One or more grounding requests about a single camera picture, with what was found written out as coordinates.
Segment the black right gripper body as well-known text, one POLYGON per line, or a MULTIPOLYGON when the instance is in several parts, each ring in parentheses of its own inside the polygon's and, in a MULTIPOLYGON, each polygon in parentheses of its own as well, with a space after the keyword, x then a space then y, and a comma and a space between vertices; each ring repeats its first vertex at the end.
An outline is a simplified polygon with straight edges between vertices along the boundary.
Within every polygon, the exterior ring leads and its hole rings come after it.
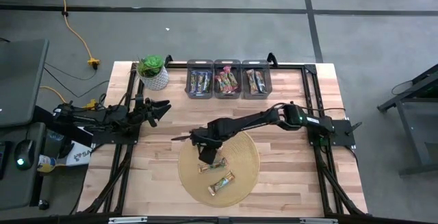
POLYGON ((195 129, 195 145, 198 149, 198 158, 206 164, 213 164, 216 154, 222 146, 222 141, 213 138, 207 128, 195 129))

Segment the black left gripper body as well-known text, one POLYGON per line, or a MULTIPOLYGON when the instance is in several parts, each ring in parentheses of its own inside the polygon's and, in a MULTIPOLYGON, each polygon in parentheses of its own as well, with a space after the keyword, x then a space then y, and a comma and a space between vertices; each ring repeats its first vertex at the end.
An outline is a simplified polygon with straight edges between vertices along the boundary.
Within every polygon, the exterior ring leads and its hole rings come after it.
POLYGON ((151 127, 156 127, 156 115, 153 110, 155 102, 149 98, 144 98, 143 94, 137 94, 134 101, 135 105, 131 114, 131 124, 141 125, 143 122, 148 121, 151 127))

